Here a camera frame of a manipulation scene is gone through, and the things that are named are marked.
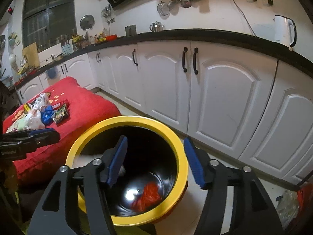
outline cabinet door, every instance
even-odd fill
[[[182,56],[185,53],[185,73]],[[190,42],[138,44],[148,114],[187,133],[190,102]]]
[[[238,158],[267,104],[277,59],[216,43],[192,42],[195,48],[188,135]]]
[[[94,78],[98,87],[104,91],[107,91],[104,66],[98,59],[99,51],[93,51],[88,53],[88,59],[91,66],[91,70],[94,72]]]
[[[35,77],[18,90],[23,103],[26,103],[42,91],[43,87],[39,77]]]
[[[54,79],[50,79],[47,75],[47,71],[42,73],[41,75],[39,75],[40,78],[40,82],[43,86],[43,89],[46,89],[49,86],[52,86],[54,83],[58,82],[59,80],[63,79],[66,77],[65,74],[65,68],[63,67],[63,65],[57,65],[55,67],[53,67],[53,69],[56,70],[56,77]]]
[[[273,90],[239,160],[291,183],[312,169],[313,79],[279,61]]]
[[[106,48],[100,51],[99,66],[100,71],[104,71],[104,80],[106,81],[106,89],[108,93],[123,99],[121,94],[121,78],[119,69],[114,64],[114,54],[116,48]]]
[[[77,80],[78,84],[88,90],[96,87],[89,64],[88,54],[80,55],[63,63],[66,75]]]
[[[121,76],[122,100],[142,112],[147,112],[143,92],[143,77],[141,76],[137,54],[137,45],[121,46],[114,48],[112,59]]]

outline power cord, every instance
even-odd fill
[[[248,24],[248,26],[249,26],[251,32],[253,32],[253,34],[257,37],[257,35],[256,35],[255,32],[253,31],[251,25],[249,24],[249,22],[248,22],[248,20],[247,20],[247,18],[246,18],[246,16],[245,16],[245,14],[244,14],[244,12],[239,8],[239,6],[238,6],[237,3],[235,2],[235,0],[233,0],[233,2],[234,2],[234,4],[236,5],[236,7],[238,8],[238,10],[242,13],[242,15],[243,15],[243,17],[245,18],[245,20],[247,21],[247,24]]]

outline red tablecloth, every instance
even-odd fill
[[[47,181],[53,177],[57,169],[65,164],[67,154],[75,140],[88,128],[108,118],[120,116],[117,107],[101,96],[81,88],[72,77],[66,77],[43,92],[50,92],[50,102],[54,105],[60,101],[69,101],[70,117],[54,128],[60,133],[61,140],[57,144],[40,147],[27,154],[24,160],[14,161],[20,185],[30,185]],[[20,106],[3,123],[4,132],[13,124],[12,119],[23,109]]]

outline black countertop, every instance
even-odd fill
[[[248,34],[229,32],[223,30],[176,29],[176,30],[166,30],[158,33],[153,32],[141,33],[132,37],[120,37],[114,41],[103,42],[101,44],[96,45],[89,45],[84,49],[75,51],[74,53],[65,56],[59,61],[54,61],[41,67],[39,70],[37,70],[36,73],[27,76],[20,84],[16,86],[16,88],[17,89],[21,88],[27,82],[39,76],[46,70],[55,67],[56,65],[59,65],[61,63],[64,63],[71,58],[80,56],[88,52],[97,51],[99,49],[109,47],[137,44],[138,42],[166,41],[166,40],[215,42],[251,49],[275,57],[281,61],[284,61],[313,78],[313,63],[310,60],[306,59],[305,57],[301,56],[300,54],[294,51],[290,51],[286,46],[282,44],[258,38]]]

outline trash can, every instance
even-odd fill
[[[85,131],[73,144],[66,165],[73,166],[79,155],[102,154],[116,145],[121,135],[128,139],[123,163],[125,175],[104,191],[114,225],[135,226],[169,214],[182,198],[188,175],[188,163],[179,137],[166,125],[146,117],[121,116],[99,122]],[[132,208],[134,192],[141,192],[145,184],[154,182],[162,200],[145,212]],[[86,212],[82,190],[78,203]]]

